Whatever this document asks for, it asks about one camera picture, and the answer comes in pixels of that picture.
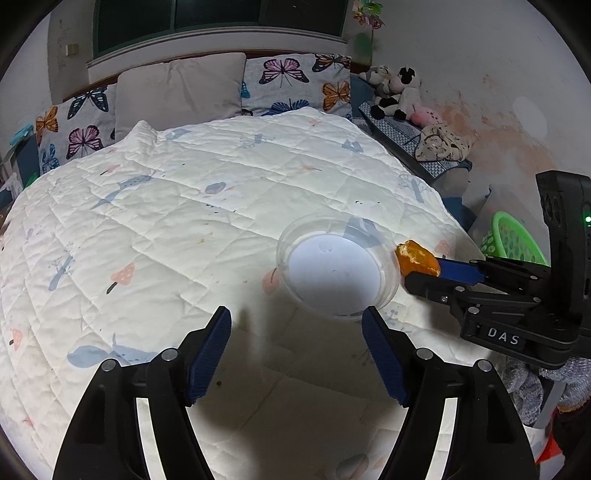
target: bolt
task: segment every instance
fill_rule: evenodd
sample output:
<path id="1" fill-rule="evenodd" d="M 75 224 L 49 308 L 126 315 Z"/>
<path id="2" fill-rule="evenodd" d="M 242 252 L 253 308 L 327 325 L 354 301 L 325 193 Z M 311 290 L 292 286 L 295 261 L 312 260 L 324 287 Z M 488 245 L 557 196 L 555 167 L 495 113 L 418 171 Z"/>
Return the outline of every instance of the bolt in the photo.
<path id="1" fill-rule="evenodd" d="M 422 358 L 423 360 L 430 360 L 433 358 L 433 352 L 428 348 L 420 348 L 417 350 L 417 357 Z"/>
<path id="2" fill-rule="evenodd" d="M 161 356 L 163 360 L 170 362 L 171 360 L 174 360 L 178 357 L 178 351 L 176 348 L 167 348 L 164 352 L 162 352 Z"/>
<path id="3" fill-rule="evenodd" d="M 492 370 L 492 364 L 488 360 L 478 360 L 477 366 L 483 372 L 490 372 Z"/>
<path id="4" fill-rule="evenodd" d="M 111 370 L 113 370 L 115 368 L 115 366 L 117 365 L 117 362 L 115 362 L 115 360 L 113 360 L 112 358 L 109 358 L 108 360 L 105 360 L 102 365 L 100 366 L 100 369 L 103 372 L 110 372 Z"/>

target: beige pillow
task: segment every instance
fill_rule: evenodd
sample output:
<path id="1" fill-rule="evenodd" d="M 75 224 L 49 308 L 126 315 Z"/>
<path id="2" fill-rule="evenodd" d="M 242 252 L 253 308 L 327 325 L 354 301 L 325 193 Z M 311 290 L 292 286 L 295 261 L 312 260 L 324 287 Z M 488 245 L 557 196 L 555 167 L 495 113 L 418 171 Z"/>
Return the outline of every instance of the beige pillow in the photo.
<path id="1" fill-rule="evenodd" d="M 123 72 L 117 82 L 115 140 L 140 120 L 156 130 L 238 116 L 246 55 L 220 53 Z"/>

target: orange butterfly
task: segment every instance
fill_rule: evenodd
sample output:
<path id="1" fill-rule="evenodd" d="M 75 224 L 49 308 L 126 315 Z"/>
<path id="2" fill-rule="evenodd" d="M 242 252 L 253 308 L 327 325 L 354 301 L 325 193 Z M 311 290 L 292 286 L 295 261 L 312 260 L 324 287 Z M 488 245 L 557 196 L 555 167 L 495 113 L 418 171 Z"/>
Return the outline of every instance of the orange butterfly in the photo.
<path id="1" fill-rule="evenodd" d="M 45 114 L 45 118 L 42 116 L 37 117 L 37 121 L 35 122 L 35 134 L 37 136 L 37 145 L 41 145 L 41 139 L 43 138 L 43 131 L 47 128 L 50 132 L 55 132 L 59 130 L 57 125 L 57 107 L 52 106 L 48 112 Z"/>
<path id="2" fill-rule="evenodd" d="M 339 100 L 351 103 L 351 86 L 347 81 L 337 82 L 336 88 L 332 83 L 325 83 L 322 86 L 322 93 L 324 93 L 322 108 L 325 112 L 332 110 Z"/>

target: white quilt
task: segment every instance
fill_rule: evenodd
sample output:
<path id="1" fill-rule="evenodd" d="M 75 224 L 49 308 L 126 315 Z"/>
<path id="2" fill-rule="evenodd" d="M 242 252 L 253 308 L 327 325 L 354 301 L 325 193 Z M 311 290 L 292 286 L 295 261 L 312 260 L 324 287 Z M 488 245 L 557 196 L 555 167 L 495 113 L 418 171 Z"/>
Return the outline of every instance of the white quilt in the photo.
<path id="1" fill-rule="evenodd" d="M 25 463 L 51 478 L 100 361 L 145 362 L 224 305 L 232 336 L 189 409 L 216 479 L 377 479 L 405 410 L 360 324 L 299 310 L 272 273 L 287 225 L 335 211 L 439 255 L 480 255 L 433 189 L 348 120 L 312 108 L 165 132 L 140 122 L 27 188 L 0 253 L 0 423 Z M 382 315 L 446 361 L 489 354 L 459 339 L 446 307 L 402 287 Z M 163 479 L 138 404 L 151 475 Z M 453 419 L 449 401 L 430 479 Z"/>

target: plastic bowl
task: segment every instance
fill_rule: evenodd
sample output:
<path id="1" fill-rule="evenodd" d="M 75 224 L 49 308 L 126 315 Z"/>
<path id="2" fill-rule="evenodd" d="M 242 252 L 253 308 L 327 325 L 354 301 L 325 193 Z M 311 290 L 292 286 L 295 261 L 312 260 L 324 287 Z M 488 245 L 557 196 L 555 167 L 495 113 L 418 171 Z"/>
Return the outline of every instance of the plastic bowl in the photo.
<path id="1" fill-rule="evenodd" d="M 391 234 L 371 220 L 309 215 L 279 238 L 283 285 L 307 310 L 337 320 L 359 320 L 370 305 L 385 307 L 400 286 Z"/>

